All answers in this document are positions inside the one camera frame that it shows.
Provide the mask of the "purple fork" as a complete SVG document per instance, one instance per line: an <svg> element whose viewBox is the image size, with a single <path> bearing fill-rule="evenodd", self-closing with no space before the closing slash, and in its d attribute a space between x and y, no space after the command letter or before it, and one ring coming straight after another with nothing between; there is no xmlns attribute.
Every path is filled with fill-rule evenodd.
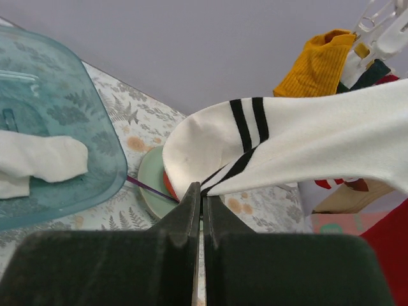
<svg viewBox="0 0 408 306"><path fill-rule="evenodd" d="M156 190L156 189L154 189L154 188L140 182L139 180L137 180L137 179L135 179L133 177L130 177L129 175L127 176L126 180L128 182L138 186L138 187L141 187L142 189L146 189L146 190L148 190L150 192L153 192L153 193L155 193L155 194L157 194L157 195L159 195L159 196L161 196L163 198L166 198L167 200L170 200L170 201L172 201L174 203L177 203L171 196L168 196L168 195L166 195L166 194L164 194L164 193L162 193L162 192L160 192L160 191L158 191L158 190Z"/></svg>

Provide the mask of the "yellow sock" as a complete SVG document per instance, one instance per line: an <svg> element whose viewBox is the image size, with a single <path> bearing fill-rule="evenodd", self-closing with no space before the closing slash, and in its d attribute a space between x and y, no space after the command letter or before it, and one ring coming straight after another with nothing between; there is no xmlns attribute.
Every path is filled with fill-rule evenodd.
<svg viewBox="0 0 408 306"><path fill-rule="evenodd" d="M334 95L355 37L351 31L334 29L311 38L273 95L285 98Z"/></svg>

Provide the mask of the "white clip hanger rack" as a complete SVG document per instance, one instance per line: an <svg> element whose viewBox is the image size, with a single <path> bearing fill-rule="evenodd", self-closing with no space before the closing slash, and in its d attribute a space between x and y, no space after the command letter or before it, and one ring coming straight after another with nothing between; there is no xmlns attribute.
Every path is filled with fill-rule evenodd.
<svg viewBox="0 0 408 306"><path fill-rule="evenodd" d="M359 69L375 59L392 58L407 46L407 1L369 1L352 33L348 67Z"/></svg>

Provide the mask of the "plain white sock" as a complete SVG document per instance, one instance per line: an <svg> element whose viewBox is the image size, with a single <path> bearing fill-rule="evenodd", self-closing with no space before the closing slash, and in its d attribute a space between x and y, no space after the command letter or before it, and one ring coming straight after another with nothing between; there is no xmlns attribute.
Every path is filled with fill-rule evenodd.
<svg viewBox="0 0 408 306"><path fill-rule="evenodd" d="M1 131L1 199L30 195L30 178L63 182L88 172L88 149L70 136Z"/></svg>

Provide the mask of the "orange saucer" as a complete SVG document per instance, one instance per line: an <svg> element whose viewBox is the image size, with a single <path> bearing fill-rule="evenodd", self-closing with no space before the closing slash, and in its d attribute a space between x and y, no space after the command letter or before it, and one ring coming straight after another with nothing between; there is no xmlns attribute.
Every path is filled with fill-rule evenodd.
<svg viewBox="0 0 408 306"><path fill-rule="evenodd" d="M163 172L163 182L166 190L169 192L171 197L178 203L180 200L178 199L176 192L173 189L173 186L171 185L171 182L166 174L166 172Z"/></svg>

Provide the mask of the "white sock black stripes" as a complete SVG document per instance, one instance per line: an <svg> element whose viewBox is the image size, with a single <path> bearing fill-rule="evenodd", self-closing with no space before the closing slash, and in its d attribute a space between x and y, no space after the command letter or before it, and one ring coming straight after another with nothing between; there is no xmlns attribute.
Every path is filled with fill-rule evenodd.
<svg viewBox="0 0 408 306"><path fill-rule="evenodd" d="M407 80L319 98L243 98L184 119L163 147L176 195L324 179L407 191Z"/></svg>

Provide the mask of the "teal plastic basin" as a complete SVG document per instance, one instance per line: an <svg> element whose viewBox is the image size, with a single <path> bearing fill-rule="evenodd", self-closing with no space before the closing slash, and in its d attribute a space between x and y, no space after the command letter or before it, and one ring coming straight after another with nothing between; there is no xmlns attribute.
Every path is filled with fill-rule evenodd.
<svg viewBox="0 0 408 306"><path fill-rule="evenodd" d="M89 151L86 174L54 184L32 178L28 197L2 200L2 230L94 207L125 183L126 157L88 72L70 49L51 38L1 28L1 129L70 136Z"/></svg>

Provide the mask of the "beige brown striped sock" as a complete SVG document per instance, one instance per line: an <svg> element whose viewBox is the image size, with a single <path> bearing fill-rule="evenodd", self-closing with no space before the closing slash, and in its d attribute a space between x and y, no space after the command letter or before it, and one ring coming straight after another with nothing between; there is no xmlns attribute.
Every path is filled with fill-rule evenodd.
<svg viewBox="0 0 408 306"><path fill-rule="evenodd" d="M375 200L395 191L394 188L384 182L364 178L369 187L369 192L353 191L345 185L339 185L329 191L329 195L323 199L312 211L313 214L354 214L358 213L373 203Z"/></svg>

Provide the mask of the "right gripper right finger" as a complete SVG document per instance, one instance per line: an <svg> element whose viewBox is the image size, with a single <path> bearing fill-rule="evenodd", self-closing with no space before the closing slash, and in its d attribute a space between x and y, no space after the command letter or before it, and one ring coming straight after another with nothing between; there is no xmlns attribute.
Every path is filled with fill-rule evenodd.
<svg viewBox="0 0 408 306"><path fill-rule="evenodd" d="M208 305L393 305L362 238L257 233L216 196L202 207Z"/></svg>

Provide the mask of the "red sock white pattern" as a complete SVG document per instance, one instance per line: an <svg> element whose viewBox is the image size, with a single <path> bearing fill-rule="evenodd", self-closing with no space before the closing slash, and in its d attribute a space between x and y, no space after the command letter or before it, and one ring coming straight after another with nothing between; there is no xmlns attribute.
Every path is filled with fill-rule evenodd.
<svg viewBox="0 0 408 306"><path fill-rule="evenodd" d="M373 248L397 305L407 305L407 201L361 235Z"/></svg>

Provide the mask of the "light green plate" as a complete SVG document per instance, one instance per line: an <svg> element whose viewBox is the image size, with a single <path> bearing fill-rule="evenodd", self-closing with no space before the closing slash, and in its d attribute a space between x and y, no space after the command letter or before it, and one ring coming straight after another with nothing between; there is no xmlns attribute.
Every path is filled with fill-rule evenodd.
<svg viewBox="0 0 408 306"><path fill-rule="evenodd" d="M155 189L166 196L171 196L163 180L164 164L162 158L163 147L155 147L148 151L142 158L137 179L145 185ZM147 211L156 219L162 219L173 210L177 204L148 189L140 188L140 193L145 201Z"/></svg>

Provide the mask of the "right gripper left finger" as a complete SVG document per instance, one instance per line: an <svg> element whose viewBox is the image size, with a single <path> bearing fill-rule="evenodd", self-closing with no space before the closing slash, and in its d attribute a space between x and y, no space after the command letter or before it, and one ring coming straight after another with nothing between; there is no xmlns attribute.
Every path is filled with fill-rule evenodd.
<svg viewBox="0 0 408 306"><path fill-rule="evenodd" d="M2 305L195 305L200 185L144 231L38 231L1 279Z"/></svg>

